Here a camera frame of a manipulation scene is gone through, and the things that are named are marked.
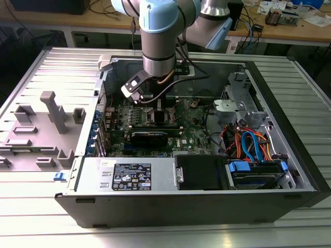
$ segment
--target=warning label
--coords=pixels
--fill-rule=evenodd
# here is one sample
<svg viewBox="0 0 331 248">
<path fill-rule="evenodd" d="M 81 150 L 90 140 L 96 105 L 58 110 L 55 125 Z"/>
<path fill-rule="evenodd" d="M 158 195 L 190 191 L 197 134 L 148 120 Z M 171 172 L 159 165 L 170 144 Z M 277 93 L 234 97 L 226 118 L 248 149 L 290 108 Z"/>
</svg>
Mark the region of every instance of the warning label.
<svg viewBox="0 0 331 248">
<path fill-rule="evenodd" d="M 151 164 L 115 164 L 112 189 L 151 190 Z"/>
</svg>

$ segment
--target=wooden desk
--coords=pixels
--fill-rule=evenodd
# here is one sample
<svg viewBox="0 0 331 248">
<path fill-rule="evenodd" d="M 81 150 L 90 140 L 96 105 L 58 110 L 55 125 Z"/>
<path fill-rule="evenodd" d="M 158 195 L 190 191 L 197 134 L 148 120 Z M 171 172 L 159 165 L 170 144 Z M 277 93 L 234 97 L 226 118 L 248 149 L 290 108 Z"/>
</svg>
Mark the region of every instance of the wooden desk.
<svg viewBox="0 0 331 248">
<path fill-rule="evenodd" d="M 252 8 L 247 7 L 247 10 L 255 24 L 264 26 L 260 42 L 317 46 L 328 46 L 331 42 L 331 25 L 317 27 L 300 19 L 297 26 L 270 26 L 265 24 L 266 15 L 257 13 L 257 6 Z M 331 6 L 323 5 L 321 11 L 331 12 Z M 323 17 L 325 13 L 319 12 L 318 15 Z M 244 23 L 239 22 L 237 30 L 228 33 L 231 40 L 230 43 L 233 43 L 232 48 L 235 47 L 238 41 L 242 40 L 242 37 L 246 37 L 247 35 L 248 32 L 244 27 Z"/>
<path fill-rule="evenodd" d="M 116 20 L 89 10 L 78 16 L 59 13 L 22 12 L 15 11 L 10 4 L 9 7 L 27 28 L 63 31 L 69 47 L 76 46 L 73 32 L 131 33 L 131 17 L 122 14 L 117 15 L 119 20 Z M 102 12 L 101 3 L 96 3 L 93 9 Z M 254 22 L 264 26 L 260 42 L 318 46 L 328 46 L 331 42 L 331 25 L 320 28 L 299 20 L 298 26 L 269 26 L 265 24 L 264 14 L 253 14 L 257 12 L 258 7 L 253 7 L 251 11 L 249 7 L 247 9 L 249 15 L 255 19 Z M 331 11 L 331 7 L 323 5 L 321 10 Z M 0 26 L 21 27 L 6 9 L 4 0 L 0 0 Z M 247 34 L 244 23 L 240 22 L 236 31 L 228 33 L 227 40 L 230 40 L 230 43 L 227 53 L 233 53 L 238 42 L 243 40 Z"/>
</svg>

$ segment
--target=aluminum extrusion table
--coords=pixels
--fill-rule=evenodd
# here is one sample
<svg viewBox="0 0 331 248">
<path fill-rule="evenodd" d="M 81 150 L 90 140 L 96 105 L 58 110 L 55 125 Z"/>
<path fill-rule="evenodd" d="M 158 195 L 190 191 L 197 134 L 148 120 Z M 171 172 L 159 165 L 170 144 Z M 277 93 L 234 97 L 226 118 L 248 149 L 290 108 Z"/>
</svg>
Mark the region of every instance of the aluminum extrusion table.
<svg viewBox="0 0 331 248">
<path fill-rule="evenodd" d="M 132 51 L 121 51 L 133 55 Z M 41 112 L 43 90 L 53 90 L 68 112 L 88 107 L 97 62 L 111 50 L 53 48 L 42 51 L 0 108 L 0 142 L 15 121 L 13 111 L 28 103 Z M 286 57 L 191 54 L 197 58 L 250 60 L 331 185 L 331 101 L 303 68 Z M 84 229 L 54 200 L 65 183 L 55 172 L 0 172 L 2 247 L 318 247 L 331 245 L 331 197 L 313 208 L 297 209 L 272 224 Z"/>
</svg>

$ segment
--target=table leg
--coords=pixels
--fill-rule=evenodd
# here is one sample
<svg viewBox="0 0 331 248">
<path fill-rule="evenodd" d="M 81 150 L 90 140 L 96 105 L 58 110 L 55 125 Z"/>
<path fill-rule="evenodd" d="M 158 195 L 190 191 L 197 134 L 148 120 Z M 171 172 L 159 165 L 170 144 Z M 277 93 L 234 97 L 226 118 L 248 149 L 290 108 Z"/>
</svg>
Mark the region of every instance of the table leg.
<svg viewBox="0 0 331 248">
<path fill-rule="evenodd" d="M 227 53 L 234 54 L 237 49 L 238 43 L 242 40 L 242 37 L 241 36 L 230 36 L 229 40 L 230 40 L 230 42 L 229 42 L 229 45 L 227 48 Z"/>
<path fill-rule="evenodd" d="M 67 46 L 69 48 L 76 48 L 76 41 L 74 39 L 73 32 L 71 30 L 63 30 L 64 36 L 66 38 Z"/>
</svg>

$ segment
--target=metal bracket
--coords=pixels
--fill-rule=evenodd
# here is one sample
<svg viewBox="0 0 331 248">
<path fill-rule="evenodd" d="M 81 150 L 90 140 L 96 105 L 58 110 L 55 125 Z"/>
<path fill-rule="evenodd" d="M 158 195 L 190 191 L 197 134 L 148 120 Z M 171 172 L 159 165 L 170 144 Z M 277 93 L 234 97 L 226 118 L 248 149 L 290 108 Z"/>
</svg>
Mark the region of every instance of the metal bracket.
<svg viewBox="0 0 331 248">
<path fill-rule="evenodd" d="M 267 116 L 267 112 L 247 112 L 244 119 L 250 128 L 259 128 Z"/>
<path fill-rule="evenodd" d="M 286 172 L 286 174 L 278 180 L 278 184 L 280 186 L 282 186 L 283 189 L 295 189 L 296 188 L 296 184 L 291 175 L 290 170 L 288 170 L 288 172 Z"/>
</svg>

